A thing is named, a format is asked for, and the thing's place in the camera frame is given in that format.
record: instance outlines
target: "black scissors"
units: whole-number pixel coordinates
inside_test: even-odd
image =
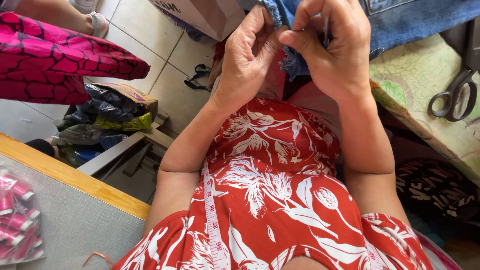
[[[475,103],[477,102],[477,85],[472,80],[472,76],[480,71],[480,17],[468,23],[466,35],[466,44],[468,49],[463,55],[462,70],[458,73],[455,79],[445,92],[438,93],[430,100],[428,104],[428,111],[436,117],[445,117],[450,122],[458,122],[469,116]],[[465,112],[459,118],[454,116],[455,107],[460,99],[460,95],[465,85],[470,87],[470,96],[467,102]],[[439,97],[445,97],[446,102],[444,107],[439,111],[434,111],[432,106]]]

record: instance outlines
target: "jeans pocket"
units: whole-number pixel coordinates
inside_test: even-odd
[[[365,0],[368,6],[368,14],[374,15],[391,8],[410,3],[416,0]]]

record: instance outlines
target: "hand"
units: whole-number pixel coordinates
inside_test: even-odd
[[[228,38],[222,77],[212,101],[230,115],[252,100],[281,47],[264,6],[257,5]]]
[[[330,18],[333,40],[326,50],[317,35],[317,30],[323,32],[324,25],[324,18],[316,17],[319,13]],[[343,105],[372,95],[370,32],[370,22],[359,0],[303,0],[292,31],[283,32],[279,40],[302,54],[317,87]]]

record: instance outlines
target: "magenta fabric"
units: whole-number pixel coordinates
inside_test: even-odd
[[[0,98],[78,105],[83,76],[143,79],[150,66],[104,39],[7,12],[0,14]]]

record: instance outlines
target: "woman's left hand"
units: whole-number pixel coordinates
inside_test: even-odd
[[[222,77],[212,101],[229,115],[258,93],[268,68],[281,48],[266,7],[257,5],[228,38]]]

